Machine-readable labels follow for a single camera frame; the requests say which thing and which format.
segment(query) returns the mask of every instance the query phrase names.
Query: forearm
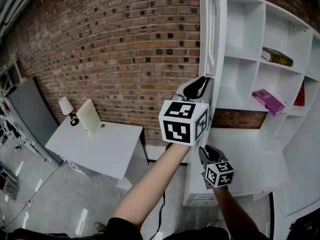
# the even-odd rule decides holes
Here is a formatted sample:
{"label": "forearm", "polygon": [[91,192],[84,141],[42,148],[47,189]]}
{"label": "forearm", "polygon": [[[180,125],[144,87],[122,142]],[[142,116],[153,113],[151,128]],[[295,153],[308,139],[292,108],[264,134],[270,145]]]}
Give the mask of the forearm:
{"label": "forearm", "polygon": [[118,204],[113,217],[140,228],[159,202],[190,147],[173,144]]}
{"label": "forearm", "polygon": [[218,187],[213,192],[231,236],[240,232],[259,232],[255,222],[227,189]]}

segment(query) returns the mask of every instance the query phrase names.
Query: lamp shade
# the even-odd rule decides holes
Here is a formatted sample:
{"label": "lamp shade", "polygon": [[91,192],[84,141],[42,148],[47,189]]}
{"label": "lamp shade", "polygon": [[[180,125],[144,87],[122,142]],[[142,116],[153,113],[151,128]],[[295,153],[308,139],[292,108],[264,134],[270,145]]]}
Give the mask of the lamp shade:
{"label": "lamp shade", "polygon": [[60,105],[62,114],[64,115],[69,115],[74,110],[74,107],[71,105],[67,97],[62,97],[61,99],[59,99],[59,105]]}

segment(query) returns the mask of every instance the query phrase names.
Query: purple book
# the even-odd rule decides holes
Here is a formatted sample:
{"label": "purple book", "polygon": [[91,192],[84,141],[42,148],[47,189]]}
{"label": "purple book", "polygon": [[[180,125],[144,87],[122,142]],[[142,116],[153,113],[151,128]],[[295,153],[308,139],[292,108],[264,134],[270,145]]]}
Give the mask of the purple book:
{"label": "purple book", "polygon": [[252,96],[274,116],[285,110],[285,106],[265,89],[254,91]]}

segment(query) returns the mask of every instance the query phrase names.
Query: white table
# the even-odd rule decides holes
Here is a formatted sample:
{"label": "white table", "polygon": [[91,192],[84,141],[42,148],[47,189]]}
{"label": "white table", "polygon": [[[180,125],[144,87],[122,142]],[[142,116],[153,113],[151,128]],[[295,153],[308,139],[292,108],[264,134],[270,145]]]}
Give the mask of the white table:
{"label": "white table", "polygon": [[139,138],[142,129],[102,121],[89,137],[80,122],[71,126],[70,118],[66,117],[45,147],[67,163],[74,163],[88,177],[104,174],[119,188],[129,189],[148,170]]}

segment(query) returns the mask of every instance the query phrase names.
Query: table lamp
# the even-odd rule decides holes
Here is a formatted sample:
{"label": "table lamp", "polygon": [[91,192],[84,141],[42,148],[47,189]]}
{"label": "table lamp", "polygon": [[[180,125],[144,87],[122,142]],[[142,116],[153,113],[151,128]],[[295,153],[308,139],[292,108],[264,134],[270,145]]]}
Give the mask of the table lamp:
{"label": "table lamp", "polygon": [[59,105],[62,111],[62,114],[69,115],[70,116],[70,125],[76,126],[79,123],[78,118],[74,118],[75,114],[72,114],[72,111],[74,110],[74,107],[71,105],[70,101],[67,99],[67,97],[62,97],[59,100]]}

